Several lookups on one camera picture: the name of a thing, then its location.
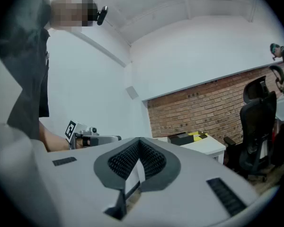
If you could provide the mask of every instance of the ceiling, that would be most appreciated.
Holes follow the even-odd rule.
[[[106,21],[130,45],[163,26],[197,16],[243,16],[252,21],[256,0],[95,0]]]

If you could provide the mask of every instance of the white wall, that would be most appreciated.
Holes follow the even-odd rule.
[[[243,17],[195,17],[158,29],[132,44],[133,86],[141,100],[273,63],[278,26]]]
[[[149,119],[140,122],[146,109],[125,90],[123,67],[68,32],[51,32],[47,48],[50,117],[41,121],[50,131],[64,136],[74,119],[100,135],[151,136]]]

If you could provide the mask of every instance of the black box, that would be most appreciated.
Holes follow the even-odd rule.
[[[188,135],[186,133],[179,133],[179,134],[174,134],[174,135],[169,135],[167,136],[167,141],[168,143],[177,145],[177,146],[182,146],[186,145],[189,143],[194,142],[194,136],[193,135]]]

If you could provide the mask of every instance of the table leg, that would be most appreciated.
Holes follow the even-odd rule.
[[[218,155],[218,162],[223,164],[223,161],[224,161],[224,151],[220,155]]]

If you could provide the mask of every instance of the black velcro strip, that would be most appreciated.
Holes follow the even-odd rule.
[[[235,216],[246,208],[246,205],[221,178],[207,180],[207,183],[231,216]]]
[[[68,158],[63,158],[63,159],[59,159],[59,160],[54,160],[53,161],[53,164],[55,166],[61,166],[61,165],[64,165],[64,164],[67,164],[67,163],[70,163],[70,162],[73,162],[73,161],[76,161],[77,159],[75,157],[68,157]]]

